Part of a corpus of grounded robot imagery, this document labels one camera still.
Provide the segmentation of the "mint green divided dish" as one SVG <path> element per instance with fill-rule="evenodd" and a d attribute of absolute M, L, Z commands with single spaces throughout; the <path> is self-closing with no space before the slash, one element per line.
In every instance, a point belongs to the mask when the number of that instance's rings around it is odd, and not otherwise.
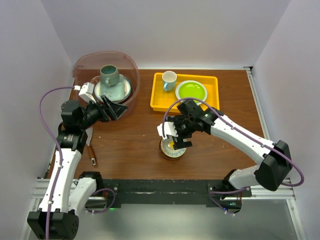
<path fill-rule="evenodd" d="M 116 85 L 107 87 L 100 84 L 100 89 L 98 91 L 100 96 L 106 96 L 112 102 L 118 102 L 125 97 L 125 83 L 124 76 L 119 75 L 119 82 Z"/>

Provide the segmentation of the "teal glazed mug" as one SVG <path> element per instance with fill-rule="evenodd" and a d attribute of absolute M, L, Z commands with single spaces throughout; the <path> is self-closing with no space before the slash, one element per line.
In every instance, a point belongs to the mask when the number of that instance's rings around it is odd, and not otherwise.
<path fill-rule="evenodd" d="M 100 69 L 100 81 L 106 87 L 113 87 L 120 82 L 120 74 L 118 69 L 108 64 Z"/>

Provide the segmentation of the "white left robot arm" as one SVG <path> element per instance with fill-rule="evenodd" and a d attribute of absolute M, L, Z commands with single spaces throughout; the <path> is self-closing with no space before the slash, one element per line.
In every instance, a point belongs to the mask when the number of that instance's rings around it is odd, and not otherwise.
<path fill-rule="evenodd" d="M 87 129 L 96 122 L 115 121 L 128 109 L 106 96 L 102 100 L 102 103 L 89 101 L 82 107 L 72 99 L 61 106 L 62 123 L 54 138 L 57 150 L 51 178 L 37 211 L 31 211 L 27 217 L 28 225 L 40 240 L 73 240 L 79 228 L 79 213 L 90 196 L 99 196 L 104 190 L 97 171 L 84 172 L 72 189 L 88 139 Z"/>

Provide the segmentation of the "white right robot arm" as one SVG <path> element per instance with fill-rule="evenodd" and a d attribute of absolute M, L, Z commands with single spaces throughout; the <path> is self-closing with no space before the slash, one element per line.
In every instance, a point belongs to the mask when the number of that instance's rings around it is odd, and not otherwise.
<path fill-rule="evenodd" d="M 163 139 L 172 137 L 175 150 L 192 146 L 189 140 L 194 132 L 205 132 L 218 137 L 249 156 L 255 165 L 245 169 L 233 169 L 222 180 L 219 191 L 235 196 L 241 189 L 260 185 L 276 191 L 292 169 L 290 149 L 286 142 L 259 137 L 232 122 L 215 108 L 203 110 L 193 100 L 178 105 L 179 115 L 165 118 L 159 128 Z"/>

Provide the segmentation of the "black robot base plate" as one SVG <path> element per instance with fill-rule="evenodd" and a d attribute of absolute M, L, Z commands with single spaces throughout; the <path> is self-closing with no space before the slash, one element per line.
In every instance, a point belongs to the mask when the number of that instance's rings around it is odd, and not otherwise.
<path fill-rule="evenodd" d="M 87 210 L 102 210 L 106 207 L 120 208 L 124 204 L 151 205 L 205 205 L 214 208 L 217 205 L 235 213 L 242 208 L 242 201 L 252 196 L 250 188 L 233 195 L 212 194 L 221 186 L 220 180 L 178 180 L 178 179 L 104 179 L 103 186 L 115 192 L 103 197 L 98 193 L 90 197 L 85 204 Z"/>

